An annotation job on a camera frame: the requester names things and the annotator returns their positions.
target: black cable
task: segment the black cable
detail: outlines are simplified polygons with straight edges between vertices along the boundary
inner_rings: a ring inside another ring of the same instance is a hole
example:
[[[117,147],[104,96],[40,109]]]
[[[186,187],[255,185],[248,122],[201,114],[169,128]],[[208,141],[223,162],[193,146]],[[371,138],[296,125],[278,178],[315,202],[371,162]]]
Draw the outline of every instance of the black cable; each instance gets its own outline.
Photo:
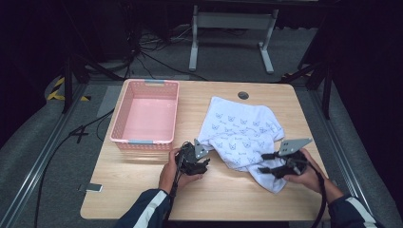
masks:
[[[100,141],[104,141],[103,139],[101,139],[101,137],[99,136],[99,134],[98,134],[98,130],[99,130],[99,128],[100,128],[100,125],[101,125],[101,123],[110,115],[110,114],[112,114],[113,113],[113,110],[114,109],[112,109],[112,110],[110,110],[108,113],[106,113],[106,114],[108,114],[108,115],[106,115],[106,116],[104,116],[104,118],[98,123],[98,125],[97,125],[97,137],[98,137],[98,139],[100,140]]]
[[[46,166],[45,166],[45,168],[44,168],[44,171],[43,171],[42,177],[41,177],[41,181],[40,181],[40,183],[39,183],[38,199],[37,199],[37,201],[36,201],[36,211],[35,211],[35,219],[34,219],[34,227],[35,227],[35,228],[38,227],[39,206],[40,206],[40,204],[41,204],[42,188],[43,188],[43,185],[44,185],[45,174],[46,174],[47,171],[48,171],[48,167],[49,167],[50,162],[52,161],[54,155],[56,154],[56,151],[57,151],[57,150],[60,148],[60,146],[62,146],[62,144],[63,144],[66,140],[68,140],[68,138],[70,138],[72,135],[74,135],[75,133],[77,133],[78,131],[80,131],[80,130],[82,130],[82,129],[85,129],[85,128],[88,127],[89,125],[94,124],[95,122],[97,122],[97,121],[99,121],[99,120],[101,120],[101,119],[107,117],[108,115],[110,115],[110,114],[114,111],[114,109],[115,109],[115,108],[113,108],[111,111],[109,111],[108,113],[106,113],[104,116],[102,116],[102,117],[100,117],[100,118],[98,118],[98,119],[96,119],[96,120],[94,120],[94,121],[92,121],[92,122],[90,122],[90,123],[87,123],[87,124],[85,124],[85,125],[81,125],[81,126],[77,127],[76,129],[70,131],[70,132],[68,133],[68,135],[67,135],[67,136],[56,146],[56,148],[53,150],[53,152],[52,152],[52,154],[50,155],[50,157],[49,157],[49,159],[48,159],[48,161],[47,161],[47,164],[46,164]]]
[[[179,179],[182,176],[181,166],[182,166],[183,158],[184,158],[184,153],[181,153],[181,157],[177,164],[177,171],[175,173],[174,182],[172,183],[172,189],[171,189],[171,192],[169,193],[169,210],[166,212],[165,218],[163,219],[164,228],[168,228],[169,216],[171,215],[172,207],[174,206],[175,197],[176,197],[176,194],[178,191]]]
[[[198,74],[189,73],[189,72],[184,72],[184,71],[178,70],[178,69],[176,69],[176,68],[174,68],[174,67],[172,67],[172,66],[169,66],[169,65],[167,65],[167,64],[165,64],[165,63],[163,63],[163,62],[161,62],[160,60],[158,60],[158,59],[156,59],[156,58],[154,58],[154,57],[152,57],[152,56],[150,56],[150,55],[144,53],[143,51],[142,51],[142,54],[145,55],[145,56],[147,56],[147,57],[149,57],[150,59],[152,59],[152,60],[158,62],[159,64],[164,65],[164,66],[166,66],[166,67],[168,67],[168,68],[170,68],[170,69],[173,69],[173,70],[175,70],[175,71],[177,71],[177,72],[180,72],[180,73],[183,73],[183,74],[190,74],[190,75],[199,77],[199,78],[201,78],[201,79],[204,80],[204,81],[208,81],[206,78],[204,78],[204,77],[202,77],[202,76],[200,76],[200,75],[198,75]]]
[[[320,223],[320,220],[322,219],[323,213],[325,212],[325,208],[326,208],[327,197],[326,197],[326,189],[325,189],[325,179],[323,179],[322,175],[314,168],[313,165],[311,165],[309,163],[309,166],[311,166],[314,169],[315,173],[317,174],[320,191],[322,193],[322,203],[320,204],[319,213],[317,214],[317,219],[315,220],[314,224],[312,225],[312,228],[317,228],[317,226]]]
[[[152,76],[151,72],[147,69],[147,67],[145,67],[143,61],[141,61],[138,57],[136,57],[136,59],[142,64],[143,68],[148,72],[148,74],[151,76],[151,78],[156,79],[156,78],[154,78],[154,76]]]

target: metal rail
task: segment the metal rail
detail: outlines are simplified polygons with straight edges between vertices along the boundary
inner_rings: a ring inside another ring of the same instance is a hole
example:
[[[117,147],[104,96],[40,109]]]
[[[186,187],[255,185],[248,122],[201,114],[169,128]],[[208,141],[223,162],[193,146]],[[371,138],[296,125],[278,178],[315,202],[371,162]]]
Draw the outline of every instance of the metal rail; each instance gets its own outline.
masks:
[[[74,107],[78,104],[81,97],[84,95],[86,90],[86,85],[78,84],[75,95],[73,97],[73,104],[71,108],[65,114],[62,114],[57,121],[55,127],[53,128],[44,148],[42,149],[41,153],[38,156],[35,164],[30,169],[29,173],[27,174],[26,178],[20,190],[18,191],[17,195],[15,196],[14,200],[12,201],[8,211],[2,218],[0,222],[0,228],[9,228],[12,227],[15,221],[20,216],[21,212],[23,211],[29,197],[31,196],[33,190],[36,187],[36,184],[41,179],[44,169],[48,163],[52,152],[57,146],[57,143],[60,140],[60,136],[62,131],[64,130],[68,118],[71,116],[71,113],[74,110]]]

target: metal stand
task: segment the metal stand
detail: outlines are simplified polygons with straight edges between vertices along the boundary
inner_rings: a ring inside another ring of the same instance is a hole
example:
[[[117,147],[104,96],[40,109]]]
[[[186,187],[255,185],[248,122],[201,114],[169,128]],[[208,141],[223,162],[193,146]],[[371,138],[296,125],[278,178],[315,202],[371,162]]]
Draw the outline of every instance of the metal stand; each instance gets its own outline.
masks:
[[[193,43],[190,51],[189,70],[195,71],[198,61],[198,28],[221,28],[221,29],[265,29],[266,37],[259,42],[259,50],[263,59],[266,72],[273,74],[273,66],[270,61],[267,47],[273,33],[278,16],[275,9],[271,14],[247,14],[247,13],[220,13],[220,12],[199,12],[198,6],[193,8]]]

